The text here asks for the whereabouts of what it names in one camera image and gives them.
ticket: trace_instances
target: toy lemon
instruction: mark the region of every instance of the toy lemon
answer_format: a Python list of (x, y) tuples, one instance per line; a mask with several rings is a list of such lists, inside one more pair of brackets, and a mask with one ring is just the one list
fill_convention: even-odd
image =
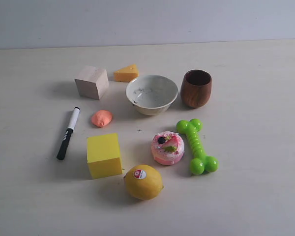
[(124, 177), (128, 193), (141, 200), (155, 198), (164, 188), (161, 174), (151, 166), (133, 167)]

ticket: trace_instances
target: yellow sponge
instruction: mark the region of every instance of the yellow sponge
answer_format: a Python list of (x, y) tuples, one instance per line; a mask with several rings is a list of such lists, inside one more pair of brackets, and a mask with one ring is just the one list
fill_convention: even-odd
[(139, 76), (136, 64), (129, 65), (114, 72), (115, 80), (118, 82), (130, 82)]
[(88, 137), (88, 168), (92, 178), (122, 174), (117, 133)]

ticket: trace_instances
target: pink cake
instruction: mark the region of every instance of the pink cake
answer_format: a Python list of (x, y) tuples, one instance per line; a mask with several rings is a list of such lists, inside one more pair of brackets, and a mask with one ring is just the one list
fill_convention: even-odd
[(178, 133), (165, 131), (155, 135), (151, 151), (155, 161), (170, 166), (180, 161), (185, 151), (185, 145)]

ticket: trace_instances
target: bowl rim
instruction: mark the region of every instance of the bowl rim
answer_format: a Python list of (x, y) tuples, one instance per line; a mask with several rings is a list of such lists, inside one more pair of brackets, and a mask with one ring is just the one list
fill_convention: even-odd
[[(160, 107), (144, 107), (144, 106), (140, 106), (140, 105), (137, 104), (137, 103), (133, 103), (133, 102), (130, 100), (130, 98), (128, 97), (128, 94), (127, 94), (127, 91), (128, 91), (128, 88), (129, 88), (130, 84), (133, 83), (133, 82), (135, 82), (135, 81), (137, 81), (137, 80), (139, 80), (139, 79), (141, 79), (141, 78), (147, 77), (147, 76), (157, 76), (157, 77), (162, 77), (162, 78), (165, 78), (166, 80), (170, 81), (171, 83), (173, 83), (173, 84), (176, 86), (176, 94), (175, 94), (175, 97), (174, 97), (170, 102), (168, 102), (168, 103), (166, 103), (165, 105), (162, 105), (162, 106), (160, 106)], [(154, 74), (148, 74), (148, 75), (139, 75), (137, 78), (131, 80), (131, 81), (128, 83), (127, 87), (126, 87), (126, 91), (125, 91), (125, 92), (126, 92), (126, 97), (127, 97), (128, 100), (131, 102), (131, 104), (134, 105), (134, 106), (137, 106), (137, 107), (140, 107), (140, 108), (144, 108), (144, 109), (160, 109), (160, 108), (164, 108), (164, 107), (167, 107), (167, 106), (171, 105), (171, 104), (176, 100), (176, 98), (177, 98), (177, 96), (178, 96), (178, 87), (177, 87), (176, 83), (175, 83), (173, 80), (171, 80), (171, 79), (169, 79), (169, 78), (167, 78), (167, 77), (165, 77), (165, 76), (162, 76), (162, 75), (154, 75)]]

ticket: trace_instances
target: orange play dough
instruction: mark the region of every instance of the orange play dough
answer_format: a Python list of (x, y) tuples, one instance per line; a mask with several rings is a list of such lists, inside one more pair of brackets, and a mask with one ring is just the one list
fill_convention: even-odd
[(112, 119), (113, 114), (110, 111), (100, 110), (92, 116), (91, 121), (98, 127), (104, 127), (108, 125)]

